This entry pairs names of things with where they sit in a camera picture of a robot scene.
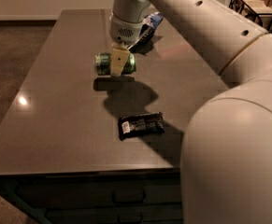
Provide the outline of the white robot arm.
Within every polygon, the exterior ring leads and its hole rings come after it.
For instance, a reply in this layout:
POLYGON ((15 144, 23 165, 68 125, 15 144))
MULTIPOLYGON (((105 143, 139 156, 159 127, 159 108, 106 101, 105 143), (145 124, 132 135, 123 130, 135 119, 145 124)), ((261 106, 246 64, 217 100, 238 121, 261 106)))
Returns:
POLYGON ((185 224, 272 224, 272 35, 216 0, 114 0, 110 33, 155 6, 229 85, 192 117, 181 148, 185 224))

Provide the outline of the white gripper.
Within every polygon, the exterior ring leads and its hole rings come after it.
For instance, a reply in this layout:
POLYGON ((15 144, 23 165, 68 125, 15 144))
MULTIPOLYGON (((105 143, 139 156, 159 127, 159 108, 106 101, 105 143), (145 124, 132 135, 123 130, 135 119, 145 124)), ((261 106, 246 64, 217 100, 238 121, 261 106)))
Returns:
MULTIPOLYGON (((140 36, 140 32, 143 26, 141 22, 127 22, 119 19, 114 13, 110 18, 109 33, 111 39, 115 43, 132 44, 136 42, 140 36)), ((114 77, 119 77, 122 74, 122 70, 128 61, 130 51, 127 48, 116 46, 111 51, 111 63, 110 74, 114 77)))

